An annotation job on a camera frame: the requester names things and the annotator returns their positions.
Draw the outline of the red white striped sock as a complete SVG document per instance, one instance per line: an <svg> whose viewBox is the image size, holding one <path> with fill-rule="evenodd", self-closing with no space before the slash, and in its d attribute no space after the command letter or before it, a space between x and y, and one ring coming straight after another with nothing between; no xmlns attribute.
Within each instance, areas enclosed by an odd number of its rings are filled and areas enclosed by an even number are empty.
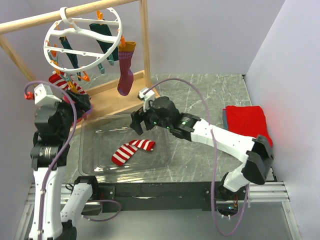
<svg viewBox="0 0 320 240"><path fill-rule="evenodd" d="M156 142L150 139L134 139L122 144L111 156L111 161L118 167L122 167L138 150L152 152Z"/></svg>
<svg viewBox="0 0 320 240"><path fill-rule="evenodd" d="M66 73L60 72L60 74L53 74L48 78L48 81L64 91L70 90L74 93L85 94L86 92Z"/></svg>

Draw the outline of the purple sock with orange cuff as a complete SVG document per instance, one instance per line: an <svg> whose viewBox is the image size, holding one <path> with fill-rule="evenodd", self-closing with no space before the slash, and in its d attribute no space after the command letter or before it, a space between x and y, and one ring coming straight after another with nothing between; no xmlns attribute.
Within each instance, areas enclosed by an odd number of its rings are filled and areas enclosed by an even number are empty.
<svg viewBox="0 0 320 240"><path fill-rule="evenodd" d="M118 47L120 78L117 90L122 96L127 96L130 93L133 85L134 75L130 68L135 48L135 41L127 41L125 46L120 45Z"/></svg>

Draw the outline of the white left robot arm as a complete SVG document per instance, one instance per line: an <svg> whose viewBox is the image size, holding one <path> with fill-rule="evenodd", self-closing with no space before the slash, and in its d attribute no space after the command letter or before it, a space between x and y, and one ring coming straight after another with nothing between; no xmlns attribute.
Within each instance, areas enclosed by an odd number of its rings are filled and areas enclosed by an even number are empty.
<svg viewBox="0 0 320 240"><path fill-rule="evenodd" d="M56 97L48 85L39 84L24 97L38 106L35 112L33 148L30 152L35 180L35 205L30 240L75 240L77 223L86 203L102 202L95 176L76 179L71 196L61 207L62 178L67 166L74 124L92 106L88 94L63 90Z"/></svg>

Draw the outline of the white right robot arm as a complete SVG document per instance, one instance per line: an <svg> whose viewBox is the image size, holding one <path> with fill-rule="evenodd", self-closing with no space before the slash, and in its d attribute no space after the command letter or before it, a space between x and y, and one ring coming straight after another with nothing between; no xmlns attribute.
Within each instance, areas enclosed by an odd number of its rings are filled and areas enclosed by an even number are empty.
<svg viewBox="0 0 320 240"><path fill-rule="evenodd" d="M158 126L168 129L176 138L214 147L238 159L241 165L213 184L214 200L231 200L249 183L263 185L267 180L274 156L265 136L239 135L209 124L196 115L179 112L167 96L145 100L144 105L130 116L130 127L138 135L143 134L141 123L145 124L146 130Z"/></svg>

